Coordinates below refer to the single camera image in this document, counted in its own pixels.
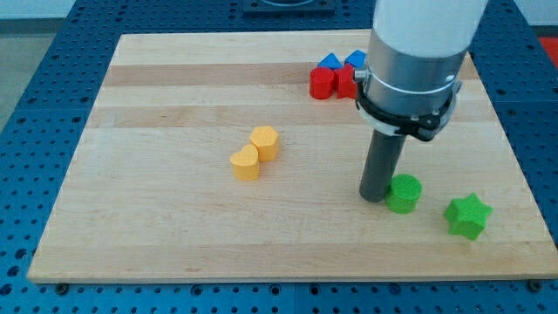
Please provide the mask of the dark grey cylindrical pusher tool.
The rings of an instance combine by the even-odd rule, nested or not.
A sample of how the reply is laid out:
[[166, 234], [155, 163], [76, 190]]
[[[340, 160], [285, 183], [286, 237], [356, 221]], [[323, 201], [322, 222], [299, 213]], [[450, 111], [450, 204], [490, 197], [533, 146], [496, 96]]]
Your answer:
[[359, 186], [359, 193], [365, 200], [380, 202], [384, 199], [404, 144], [405, 136], [373, 132]]

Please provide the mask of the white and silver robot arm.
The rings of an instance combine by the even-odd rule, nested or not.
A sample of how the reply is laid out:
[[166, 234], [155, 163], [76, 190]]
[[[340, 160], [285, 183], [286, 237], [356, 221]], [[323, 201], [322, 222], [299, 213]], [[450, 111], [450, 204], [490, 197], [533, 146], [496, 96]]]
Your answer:
[[377, 0], [356, 106], [373, 133], [360, 195], [382, 201], [407, 137], [428, 142], [450, 121], [458, 74], [487, 0]]

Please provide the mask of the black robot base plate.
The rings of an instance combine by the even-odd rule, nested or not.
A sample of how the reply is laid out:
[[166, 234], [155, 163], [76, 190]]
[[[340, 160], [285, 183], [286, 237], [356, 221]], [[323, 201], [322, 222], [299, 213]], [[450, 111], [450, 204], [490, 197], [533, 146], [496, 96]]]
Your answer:
[[333, 13], [336, 0], [241, 0], [245, 15], [279, 13]]

